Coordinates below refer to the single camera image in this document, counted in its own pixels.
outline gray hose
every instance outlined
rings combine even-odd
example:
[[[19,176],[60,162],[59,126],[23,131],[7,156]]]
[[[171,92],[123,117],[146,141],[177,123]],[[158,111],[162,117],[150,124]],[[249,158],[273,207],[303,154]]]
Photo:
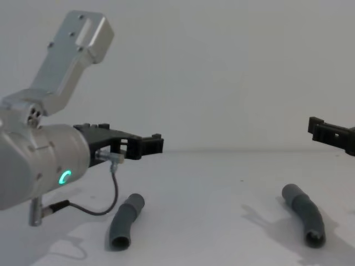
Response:
[[[130,230],[144,207],[144,199],[139,194],[132,194],[119,207],[112,220],[109,232],[110,246],[115,250],[125,250],[131,244]]]
[[[294,184],[286,185],[282,189],[282,197],[302,220],[306,244],[311,248],[322,247],[326,242],[326,233],[323,218],[317,206]]]

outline white wall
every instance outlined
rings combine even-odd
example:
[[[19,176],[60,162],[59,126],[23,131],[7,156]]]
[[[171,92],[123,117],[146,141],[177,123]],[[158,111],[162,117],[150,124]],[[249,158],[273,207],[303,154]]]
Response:
[[[116,37],[47,123],[160,132],[167,150],[318,149],[309,116],[355,124],[353,0],[2,0],[0,97],[31,83],[71,9]]]

